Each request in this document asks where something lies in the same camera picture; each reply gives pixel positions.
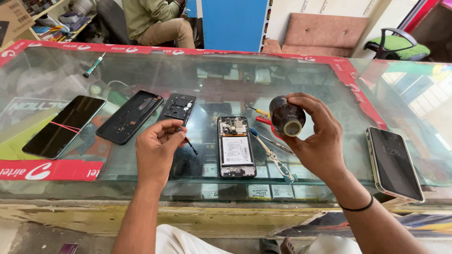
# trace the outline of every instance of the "red tool handle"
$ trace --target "red tool handle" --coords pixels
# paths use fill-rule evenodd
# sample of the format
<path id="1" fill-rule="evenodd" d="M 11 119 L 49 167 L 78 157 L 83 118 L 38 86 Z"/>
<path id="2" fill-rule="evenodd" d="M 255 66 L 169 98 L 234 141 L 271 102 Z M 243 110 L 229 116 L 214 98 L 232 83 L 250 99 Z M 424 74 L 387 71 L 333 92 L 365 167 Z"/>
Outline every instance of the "red tool handle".
<path id="1" fill-rule="evenodd" d="M 256 121 L 258 121 L 258 122 L 263 122 L 263 123 L 265 123 L 265 124 L 270 125 L 270 127 L 272 128 L 272 132 L 275 130 L 275 128 L 273 128 L 273 125 L 272 125 L 272 121 L 271 121 L 271 120 L 268 120 L 268 119 L 265 119 L 265 118 L 262 118 L 262 117 L 256 117 Z"/>

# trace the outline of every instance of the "white pants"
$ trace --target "white pants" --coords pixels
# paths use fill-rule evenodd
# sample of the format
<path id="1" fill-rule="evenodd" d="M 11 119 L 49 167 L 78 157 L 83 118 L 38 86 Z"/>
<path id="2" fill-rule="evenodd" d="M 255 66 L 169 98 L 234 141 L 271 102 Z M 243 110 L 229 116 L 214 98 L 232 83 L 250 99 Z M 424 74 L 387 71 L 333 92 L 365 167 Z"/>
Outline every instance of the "white pants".
<path id="1" fill-rule="evenodd" d="M 162 224 L 155 236 L 156 254 L 229 254 L 176 227 Z M 310 245 L 296 250 L 297 254 L 361 254 L 358 244 L 332 235 L 319 235 Z"/>

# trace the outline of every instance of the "bottle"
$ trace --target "bottle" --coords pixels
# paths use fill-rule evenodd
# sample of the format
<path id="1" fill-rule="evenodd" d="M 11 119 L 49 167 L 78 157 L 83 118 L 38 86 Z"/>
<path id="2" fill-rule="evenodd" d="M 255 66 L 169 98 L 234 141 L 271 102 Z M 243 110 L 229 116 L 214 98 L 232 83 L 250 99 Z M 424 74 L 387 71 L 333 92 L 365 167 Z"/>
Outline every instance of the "bottle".
<path id="1" fill-rule="evenodd" d="M 305 125 L 306 115 L 300 106 L 290 104 L 285 95 L 280 95 L 270 102 L 270 119 L 277 132 L 297 136 Z"/>

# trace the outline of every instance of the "glass display case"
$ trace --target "glass display case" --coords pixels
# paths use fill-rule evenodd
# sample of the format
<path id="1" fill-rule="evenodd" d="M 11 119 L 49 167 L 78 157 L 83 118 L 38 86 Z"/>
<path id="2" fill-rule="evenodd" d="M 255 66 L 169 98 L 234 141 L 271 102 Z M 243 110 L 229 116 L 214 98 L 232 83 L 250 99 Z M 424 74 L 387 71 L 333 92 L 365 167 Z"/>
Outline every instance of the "glass display case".
<path id="1" fill-rule="evenodd" d="M 135 138 L 119 146 L 96 136 L 95 130 L 139 90 L 164 99 L 171 93 L 197 97 L 187 137 L 198 155 L 189 146 L 178 148 L 161 201 L 334 202 L 331 191 L 298 158 L 264 141 L 296 174 L 298 181 L 286 185 L 254 138 L 251 146 L 257 176 L 219 176 L 217 117 L 247 117 L 259 134 L 284 144 L 269 125 L 256 121 L 258 114 L 244 104 L 268 110 L 274 97 L 293 92 L 311 94 L 331 109 L 343 127 L 346 166 L 371 193 L 377 190 L 365 137 L 370 126 L 387 126 L 405 137 L 422 184 L 452 185 L 452 131 L 447 128 L 452 122 L 447 111 L 452 105 L 450 66 L 332 57 L 313 61 L 306 56 L 238 52 L 178 54 L 177 50 L 154 48 L 147 54 L 107 52 L 86 79 L 81 74 L 103 52 L 71 50 L 56 42 L 49 45 L 25 47 L 1 64 L 0 148 L 11 148 L 8 144 L 18 126 L 42 120 L 49 110 L 58 112 L 82 94 L 105 99 L 107 104 L 59 159 L 102 161 L 104 165 L 93 182 L 3 180 L 2 199 L 130 200 L 137 181 Z M 369 116 L 358 90 L 384 122 Z M 162 108 L 138 133 L 156 122 Z M 313 133 L 313 122 L 307 115 L 299 137 Z M 21 159 L 18 153 L 20 147 L 12 154 L 3 153 L 1 159 Z"/>

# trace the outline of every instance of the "green chair cushion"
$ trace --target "green chair cushion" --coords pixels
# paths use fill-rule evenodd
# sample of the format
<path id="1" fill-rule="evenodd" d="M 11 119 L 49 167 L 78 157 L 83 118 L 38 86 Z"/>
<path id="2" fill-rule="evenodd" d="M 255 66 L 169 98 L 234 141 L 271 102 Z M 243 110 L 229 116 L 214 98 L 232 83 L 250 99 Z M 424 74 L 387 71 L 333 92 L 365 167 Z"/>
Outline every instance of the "green chair cushion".
<path id="1" fill-rule="evenodd" d="M 373 40 L 371 40 L 371 42 L 375 42 L 380 44 L 381 41 L 381 37 L 375 38 Z M 411 43 L 403 38 L 403 37 L 399 37 L 399 36 L 394 36 L 394 35 L 388 35 L 386 36 L 385 39 L 385 49 L 388 50 L 395 50 L 395 49 L 399 49 L 399 48 L 404 48 L 404 47 L 410 47 Z M 426 53 L 427 55 L 430 54 L 430 50 L 421 44 L 416 45 L 415 47 L 409 48 L 409 49 L 405 49 L 405 50 L 400 50 L 397 51 L 396 54 L 400 57 L 400 59 L 402 60 L 407 60 L 408 58 L 418 55 L 418 54 L 422 54 L 422 53 Z"/>

